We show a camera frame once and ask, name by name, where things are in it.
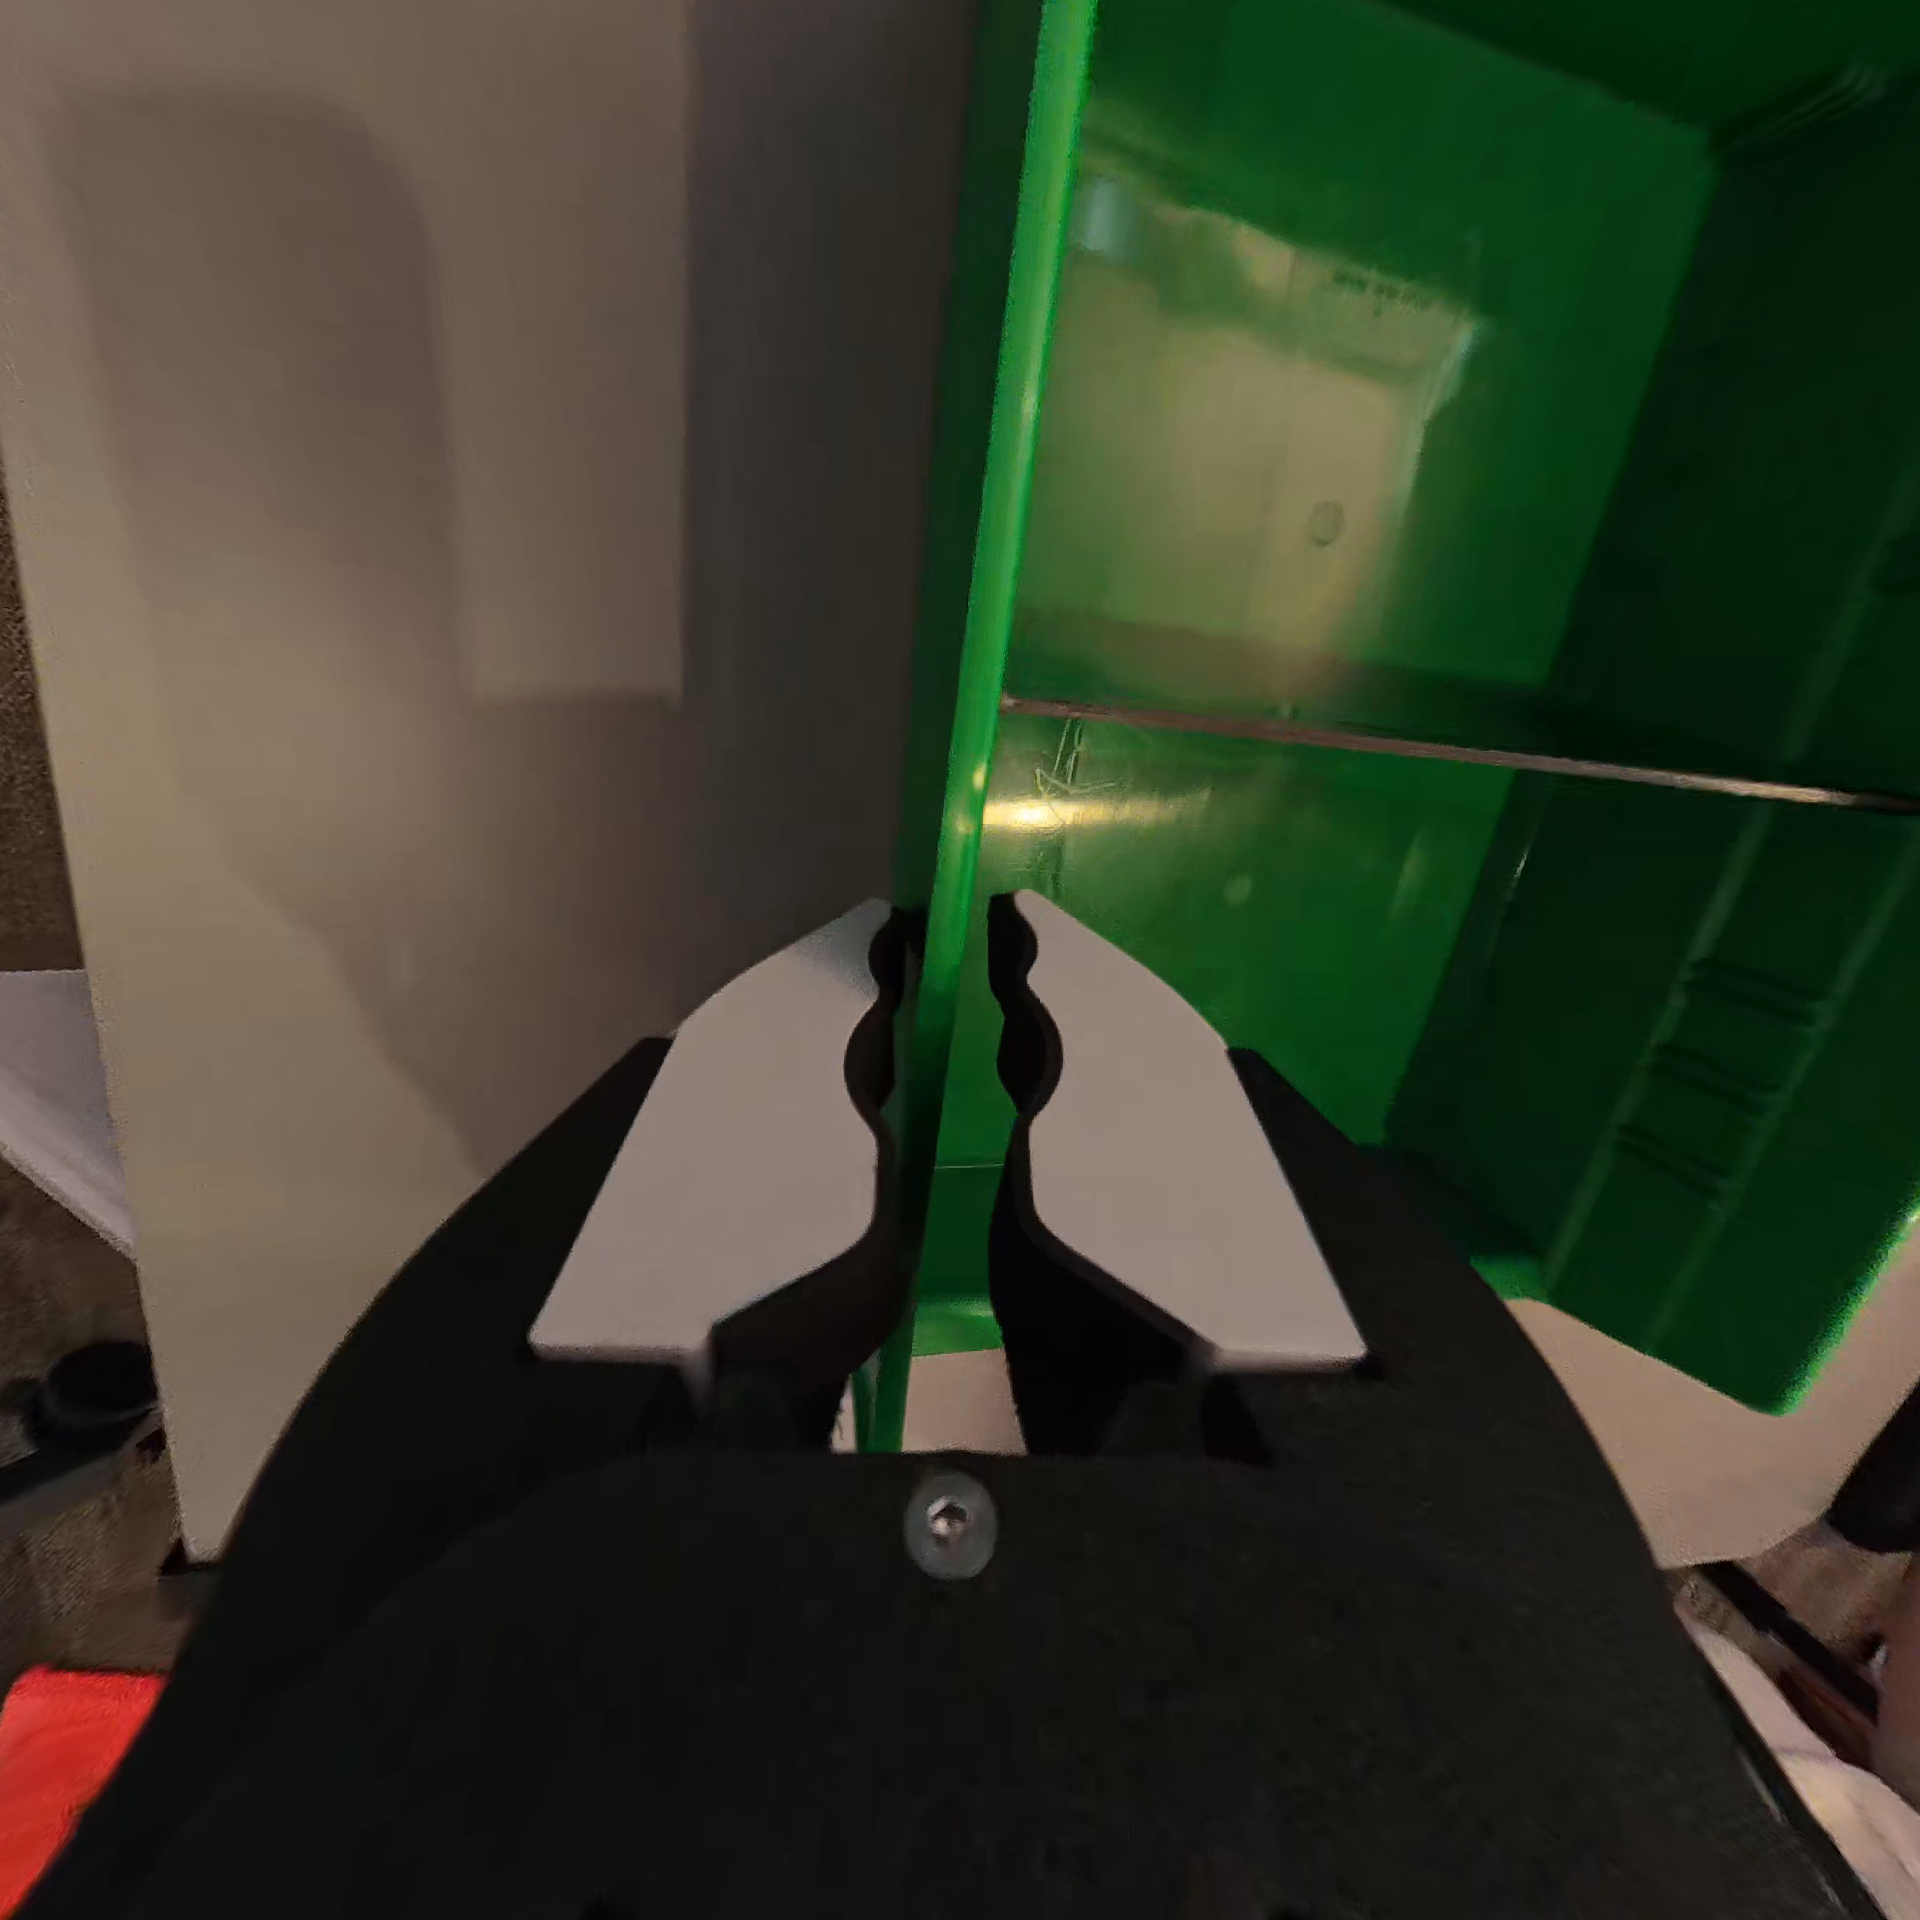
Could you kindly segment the green plastic bin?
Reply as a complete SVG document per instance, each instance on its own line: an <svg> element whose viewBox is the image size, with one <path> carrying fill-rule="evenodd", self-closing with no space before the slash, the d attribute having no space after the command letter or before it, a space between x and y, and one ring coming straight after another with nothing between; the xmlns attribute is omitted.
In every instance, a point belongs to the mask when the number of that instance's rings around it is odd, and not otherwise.
<svg viewBox="0 0 1920 1920"><path fill-rule="evenodd" d="M1784 1417L1915 1223L1915 6L980 6L908 753L987 902Z"/></svg>

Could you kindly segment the red bag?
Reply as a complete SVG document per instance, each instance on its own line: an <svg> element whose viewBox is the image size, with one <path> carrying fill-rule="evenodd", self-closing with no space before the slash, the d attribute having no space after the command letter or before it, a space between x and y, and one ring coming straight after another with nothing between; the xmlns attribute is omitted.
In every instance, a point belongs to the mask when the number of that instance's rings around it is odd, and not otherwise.
<svg viewBox="0 0 1920 1920"><path fill-rule="evenodd" d="M98 1800L168 1688L162 1671L36 1664L2 1705L2 1915L12 1918Z"/></svg>

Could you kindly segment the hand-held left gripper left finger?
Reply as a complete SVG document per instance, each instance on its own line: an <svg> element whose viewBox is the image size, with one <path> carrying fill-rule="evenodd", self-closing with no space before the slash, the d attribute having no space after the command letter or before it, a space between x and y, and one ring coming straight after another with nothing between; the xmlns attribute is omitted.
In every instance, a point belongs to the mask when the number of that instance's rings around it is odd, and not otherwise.
<svg viewBox="0 0 1920 1920"><path fill-rule="evenodd" d="M861 1366L891 1334L908 922L870 898L688 1016L530 1326L547 1361Z"/></svg>

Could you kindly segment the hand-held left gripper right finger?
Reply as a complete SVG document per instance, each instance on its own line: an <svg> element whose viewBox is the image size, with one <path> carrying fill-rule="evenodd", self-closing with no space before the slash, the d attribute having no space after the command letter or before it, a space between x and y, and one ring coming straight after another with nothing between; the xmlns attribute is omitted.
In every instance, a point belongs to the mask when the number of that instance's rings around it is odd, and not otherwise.
<svg viewBox="0 0 1920 1920"><path fill-rule="evenodd" d="M990 983L1042 1252L1216 1371L1354 1370L1365 1337L1211 1022L1030 889L993 902Z"/></svg>

